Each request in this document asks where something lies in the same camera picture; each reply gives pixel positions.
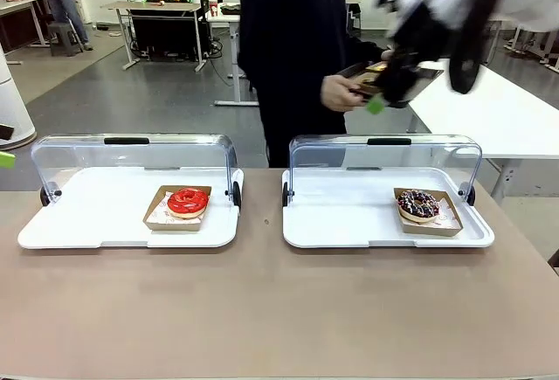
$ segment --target workbench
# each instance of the workbench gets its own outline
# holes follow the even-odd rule
[[[431,64],[448,68],[446,60]],[[408,132],[416,132],[422,122],[433,134],[465,135],[481,146],[483,158],[500,171],[492,192],[498,203],[523,160],[559,159],[559,111],[484,66],[470,93],[454,92],[444,71],[410,108]]]
[[[41,30],[41,25],[38,22],[37,13],[33,8],[33,4],[41,0],[17,0],[15,2],[7,2],[6,0],[0,0],[0,17],[15,13],[16,11],[29,10],[31,16],[33,17],[33,23],[35,24],[35,29],[37,30],[37,36],[39,40],[39,46],[48,48],[49,45],[45,41],[43,36],[43,31]],[[21,61],[7,61],[9,66],[21,65]]]
[[[197,11],[200,10],[200,4],[193,3],[166,3],[163,6],[158,3],[142,3],[142,2],[115,2],[102,6],[101,9],[115,10],[116,16],[119,19],[119,26],[121,27],[122,38],[124,39],[124,46],[126,47],[126,53],[128,55],[128,62],[122,67],[122,70],[127,70],[132,66],[135,66],[140,62],[140,59],[134,56],[132,49],[130,48],[130,42],[127,36],[127,30],[122,22],[121,10],[127,12],[127,16],[134,18],[131,10],[153,10],[157,11],[181,11],[183,14],[180,17],[169,17],[169,16],[141,16],[138,18],[142,19],[161,19],[161,20],[187,20],[194,22],[194,28],[196,30],[196,44],[197,44],[197,56],[198,56],[198,66],[196,67],[196,72],[202,70],[206,64],[206,59],[202,53],[202,44],[200,42],[200,31],[198,30],[197,21]]]
[[[559,373],[559,278],[480,186],[487,249],[303,251],[282,236],[280,179],[246,169],[236,240],[202,251],[25,251],[38,193],[0,193],[2,376]]]

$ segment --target red icing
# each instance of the red icing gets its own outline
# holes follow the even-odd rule
[[[167,206],[177,214],[192,214],[203,210],[208,205],[208,199],[205,192],[187,188],[171,195]]]

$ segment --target donut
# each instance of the donut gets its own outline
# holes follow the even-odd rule
[[[398,209],[402,217],[416,223],[429,223],[440,211],[435,197],[421,190],[402,192],[398,197]]]
[[[208,194],[205,192],[186,188],[171,195],[167,207],[174,217],[196,218],[206,210],[208,200]]]

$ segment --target white table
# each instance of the white table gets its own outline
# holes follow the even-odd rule
[[[455,93],[447,76],[441,74],[410,103],[409,131],[415,132],[421,121],[433,134],[472,138],[484,159],[503,159],[491,194],[495,201],[507,194],[522,160],[559,159],[559,111],[554,107],[483,66],[466,95]]]
[[[198,30],[197,21],[197,11],[200,10],[200,4],[193,3],[166,3],[163,6],[157,3],[143,3],[143,2],[114,2],[102,6],[101,9],[115,10],[116,16],[119,19],[119,25],[121,26],[122,37],[124,38],[124,46],[126,48],[126,53],[128,55],[128,62],[122,67],[122,70],[127,70],[128,68],[135,66],[140,62],[140,59],[136,58],[130,49],[130,41],[128,41],[127,30],[124,28],[124,23],[122,23],[121,10],[125,10],[128,16],[134,18],[135,16],[131,13],[131,10],[150,10],[154,11],[154,15],[151,16],[138,16],[139,19],[161,19],[161,20],[180,20],[180,21],[193,21],[194,27],[196,29],[196,43],[197,43],[197,54],[198,54],[198,66],[196,67],[196,72],[202,70],[206,64],[204,55],[202,54],[202,44],[200,43],[200,32]],[[180,17],[169,17],[157,15],[157,11],[181,11],[183,14]]]
[[[10,13],[14,13],[16,11],[29,9],[31,11],[31,15],[33,16],[33,23],[35,24],[35,29],[37,30],[40,46],[46,48],[49,45],[45,41],[43,31],[41,31],[41,25],[38,22],[37,13],[35,13],[35,9],[33,8],[33,3],[38,1],[39,0],[18,0],[16,2],[7,2],[6,0],[0,0],[0,17],[9,15]],[[21,61],[7,61],[7,63],[10,66],[23,64]]]
[[[235,100],[216,100],[214,105],[216,107],[257,107],[259,103],[251,100],[241,100],[241,76],[238,67],[238,24],[241,21],[239,15],[224,15],[221,13],[221,6],[236,3],[220,3],[217,7],[217,16],[212,16],[209,12],[206,13],[206,19],[210,25],[212,24],[227,24],[229,26],[229,36],[231,41],[231,68],[233,78],[233,92]]]

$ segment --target metal table leg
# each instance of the metal table leg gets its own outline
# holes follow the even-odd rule
[[[119,18],[119,25],[121,26],[122,37],[124,38],[124,47],[126,48],[126,54],[128,54],[128,63],[122,66],[122,70],[126,71],[128,68],[138,64],[140,59],[135,59],[132,54],[132,49],[130,48],[130,43],[126,36],[126,30],[124,29],[124,23],[122,23],[122,15],[119,9],[116,9],[116,16]]]
[[[419,127],[419,118],[414,113],[411,113],[411,121],[406,131],[406,134],[417,134],[418,127]]]
[[[512,185],[514,176],[518,172],[522,163],[521,159],[507,159],[500,171],[499,179],[491,192],[491,197],[499,205],[502,204],[503,199],[507,195],[507,191]]]
[[[195,11],[192,14],[194,15],[194,29],[196,30],[196,46],[198,49],[198,65],[194,70],[196,71],[196,73],[198,73],[200,70],[204,68],[207,60],[204,59],[204,55],[202,54],[202,44],[200,43],[200,31],[198,30],[198,15]]]
[[[489,50],[489,53],[487,54],[487,58],[486,58],[486,65],[489,64],[491,62],[491,60],[493,59],[496,51],[497,51],[497,44],[499,43],[499,34],[500,34],[500,30],[502,29],[503,23],[501,21],[497,22],[497,31],[495,32],[495,37],[493,38],[493,42],[491,44],[491,49]]]
[[[540,64],[545,66],[549,64],[549,57],[551,56],[551,50],[553,50],[553,45],[557,39],[557,31],[553,31],[548,35],[548,40],[545,43],[545,48],[543,49],[543,56],[540,59]]]
[[[238,69],[238,48],[237,48],[237,38],[238,38],[238,24],[229,24],[229,34],[231,38],[231,65],[233,68],[233,92],[235,93],[235,100],[216,100],[214,105],[216,107],[257,107],[259,103],[257,101],[242,101],[241,100],[241,83],[240,83],[240,72]]]
[[[41,30],[41,24],[38,22],[37,13],[35,13],[35,5],[33,3],[31,3],[31,15],[33,16],[33,23],[35,24],[35,29],[37,30],[38,40],[40,41],[40,44],[35,46],[40,46],[42,48],[50,47],[50,45],[45,41],[45,36]]]
[[[513,42],[511,43],[511,45],[509,46],[508,44],[505,45],[505,49],[512,51],[512,52],[520,52],[519,50],[516,49],[516,44],[518,43],[518,38],[521,35],[522,32],[522,28],[520,26],[518,26],[516,28],[516,32],[514,33],[514,39]]]
[[[557,37],[557,31],[553,32],[553,33],[549,36],[549,39],[548,39],[548,45],[550,46],[549,52],[551,52],[551,50],[553,49],[553,44],[554,44],[555,41],[556,41],[556,37]],[[544,64],[544,65],[546,66],[546,68],[548,68],[548,69],[551,70],[552,72],[559,73],[559,59],[557,59],[556,64],[555,64],[554,66],[552,66],[552,65],[549,63],[549,59],[548,59],[548,63],[547,63],[547,64]]]

